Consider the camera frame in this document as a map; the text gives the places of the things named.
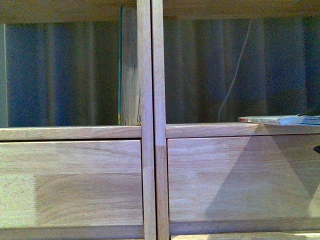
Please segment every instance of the wood grain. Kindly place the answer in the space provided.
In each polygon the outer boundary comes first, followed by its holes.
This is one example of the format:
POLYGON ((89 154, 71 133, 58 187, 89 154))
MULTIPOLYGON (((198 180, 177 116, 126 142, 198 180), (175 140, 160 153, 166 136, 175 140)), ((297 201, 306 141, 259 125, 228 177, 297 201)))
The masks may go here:
POLYGON ((137 64, 141 81, 141 153, 144 239, 157 239, 154 110, 152 89, 151 3, 137 0, 137 64))
POLYGON ((170 221, 234 221, 241 232, 241 221, 259 231, 315 218, 320 228, 319 144, 318 134, 168 139, 170 221))
POLYGON ((57 23, 117 21, 120 5, 135 0, 28 0, 0 1, 0 23, 57 23))
POLYGON ((293 232, 249 232, 249 233, 222 233, 203 235, 172 236, 172 240, 306 240, 305 236, 295 235, 293 232))
POLYGON ((230 19, 314 16, 319 0, 164 0, 165 18, 230 19))
POLYGON ((314 232, 320 227, 319 217, 278 217, 255 220, 171 222, 171 235, 202 235, 256 232, 314 232))
POLYGON ((141 126, 0 128, 0 141, 141 138, 141 126))
POLYGON ((320 127, 275 126, 256 123, 192 123, 167 124, 167 138, 206 138, 264 135, 320 134, 320 127))
POLYGON ((157 239, 169 237, 163 1, 151 0, 157 239))
POLYGON ((139 140, 0 143, 0 228, 143 225, 139 140))
POLYGON ((0 229, 1 240, 143 239, 142 225, 0 229))

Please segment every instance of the cabinet top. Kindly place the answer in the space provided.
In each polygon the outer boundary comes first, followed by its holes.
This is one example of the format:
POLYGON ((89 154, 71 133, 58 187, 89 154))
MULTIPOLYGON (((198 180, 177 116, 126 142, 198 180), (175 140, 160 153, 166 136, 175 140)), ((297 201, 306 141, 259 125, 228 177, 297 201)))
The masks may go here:
POLYGON ((0 23, 117 21, 120 6, 135 0, 0 0, 0 23))
MULTIPOLYGON (((0 0, 0 23, 117 21, 120 5, 134 8, 136 0, 0 0)), ((320 0, 163 0, 163 15, 166 19, 315 16, 320 15, 320 0)))
POLYGON ((168 19, 315 16, 320 0, 163 0, 163 12, 168 19))

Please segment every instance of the wooden shelf board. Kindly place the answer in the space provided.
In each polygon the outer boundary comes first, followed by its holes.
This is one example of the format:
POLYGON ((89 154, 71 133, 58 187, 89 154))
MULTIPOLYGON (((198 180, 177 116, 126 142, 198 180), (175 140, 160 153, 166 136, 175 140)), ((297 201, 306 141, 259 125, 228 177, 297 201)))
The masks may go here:
MULTIPOLYGON (((0 0, 0 23, 117 21, 135 0, 0 0)), ((319 0, 165 0, 167 19, 269 18, 320 15, 319 0)))
POLYGON ((320 134, 320 127, 275 126, 257 123, 192 123, 167 124, 166 137, 172 138, 206 138, 237 137, 263 135, 320 134))
POLYGON ((302 232, 248 232, 248 233, 218 233, 202 235, 178 235, 172 236, 172 240, 306 240, 305 236, 295 234, 316 234, 315 231, 302 232))
POLYGON ((68 126, 0 128, 0 141, 137 139, 141 126, 68 126))
POLYGON ((2 240, 143 239, 143 225, 0 229, 2 240))
POLYGON ((227 19, 313 16, 319 0, 164 0, 165 18, 227 19))
POLYGON ((135 0, 0 0, 0 23, 61 23, 117 21, 120 6, 135 0))

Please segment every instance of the book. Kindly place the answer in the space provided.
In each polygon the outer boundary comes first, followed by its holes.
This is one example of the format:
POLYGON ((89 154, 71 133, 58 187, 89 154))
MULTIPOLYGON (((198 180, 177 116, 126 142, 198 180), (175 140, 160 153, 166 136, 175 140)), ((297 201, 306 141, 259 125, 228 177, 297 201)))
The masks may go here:
POLYGON ((137 10, 120 7, 119 125, 141 125, 141 83, 138 77, 137 10))
POLYGON ((280 115, 280 116, 242 116, 238 117, 241 123, 256 123, 278 126, 309 126, 320 127, 320 116, 298 116, 298 115, 280 115))

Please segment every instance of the vertical wooden post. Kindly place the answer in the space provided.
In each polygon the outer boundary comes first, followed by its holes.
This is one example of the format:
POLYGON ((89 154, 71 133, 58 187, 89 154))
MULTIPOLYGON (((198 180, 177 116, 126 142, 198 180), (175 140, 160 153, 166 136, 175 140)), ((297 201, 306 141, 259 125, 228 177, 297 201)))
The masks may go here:
POLYGON ((138 78, 141 81, 144 239, 157 239, 150 0, 137 0, 138 78))
POLYGON ((168 240, 169 194, 163 1, 151 0, 151 6, 157 237, 158 240, 168 240))

